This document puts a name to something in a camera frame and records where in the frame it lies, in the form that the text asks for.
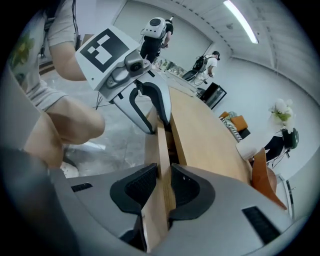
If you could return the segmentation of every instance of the backpack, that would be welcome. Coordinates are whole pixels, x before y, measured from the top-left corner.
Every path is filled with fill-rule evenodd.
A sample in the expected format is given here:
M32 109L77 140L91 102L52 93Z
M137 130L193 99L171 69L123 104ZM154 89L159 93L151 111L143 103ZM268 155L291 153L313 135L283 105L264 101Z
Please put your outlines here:
M206 66L208 63L208 59L211 59L213 57L206 57L206 56L200 56L196 59L195 64L193 66L193 70L198 71L198 72L203 72L206 70Z
M41 57L44 57L45 56L45 38L47 37L47 34L48 34L48 31L51 27L51 25L54 23L56 17L56 12L58 10L58 7L60 5L62 5L66 0L56 0L54 1L53 4L51 4L46 10L45 10L45 13L46 13L46 21L44 23L44 39L43 39L43 44L42 44L42 47L41 47L41 50L40 50L40 54L41 54Z

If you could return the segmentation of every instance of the black rubber pad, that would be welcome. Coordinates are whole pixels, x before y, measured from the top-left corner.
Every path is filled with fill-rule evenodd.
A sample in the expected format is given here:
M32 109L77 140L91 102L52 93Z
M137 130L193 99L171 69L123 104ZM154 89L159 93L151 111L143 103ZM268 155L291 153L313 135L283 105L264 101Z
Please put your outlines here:
M211 183L176 163L171 166L171 187L176 209L169 213L169 223L200 217L213 204L216 192Z
M86 190L86 189L89 189L92 187L93 186L90 183L83 183L83 184L79 184L79 185L74 185L71 188L72 188L73 192L78 192L78 191Z
M242 212L253 226L264 244L270 243L272 240L280 236L280 232L274 225L267 219L267 217L258 209L253 206L243 209Z
M116 181L110 188L111 199L121 211L140 216L156 186L157 173L157 164L152 163Z

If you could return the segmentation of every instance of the ceiling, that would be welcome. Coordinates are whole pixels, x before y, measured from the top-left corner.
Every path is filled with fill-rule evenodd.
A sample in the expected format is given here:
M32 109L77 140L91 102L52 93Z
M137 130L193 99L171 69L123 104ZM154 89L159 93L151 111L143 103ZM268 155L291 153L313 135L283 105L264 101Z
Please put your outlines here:
M248 35L223 4L224 0L135 0L163 9L193 25L230 57L278 72L320 104L320 61L308 37L278 0L231 0L251 26Z

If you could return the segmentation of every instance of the robotic arm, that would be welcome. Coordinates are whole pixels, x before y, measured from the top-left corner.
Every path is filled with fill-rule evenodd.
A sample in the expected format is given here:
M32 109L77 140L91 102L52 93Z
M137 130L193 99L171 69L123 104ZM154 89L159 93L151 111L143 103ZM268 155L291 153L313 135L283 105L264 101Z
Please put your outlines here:
M115 104L142 131L154 128L135 103L138 91L149 96L161 120L168 125L171 117L169 88L164 79L151 71L142 59L139 44L114 26L91 37L75 53L76 60L91 88Z

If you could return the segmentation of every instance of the concrete floor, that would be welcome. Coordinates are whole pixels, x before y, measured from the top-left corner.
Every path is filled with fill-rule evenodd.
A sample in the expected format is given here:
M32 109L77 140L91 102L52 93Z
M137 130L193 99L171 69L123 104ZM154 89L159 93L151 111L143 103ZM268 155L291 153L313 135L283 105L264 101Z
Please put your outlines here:
M63 91L88 106L95 107L98 92L87 81L73 82L61 78L55 70L41 76L48 86ZM152 107L148 97L137 97L136 102L146 114ZM108 104L103 98L100 105ZM91 176L123 170L144 163L145 134L115 105L97 109L105 118L104 133L90 142L105 146L105 149L87 145L70 145L66 156L72 160L80 176Z

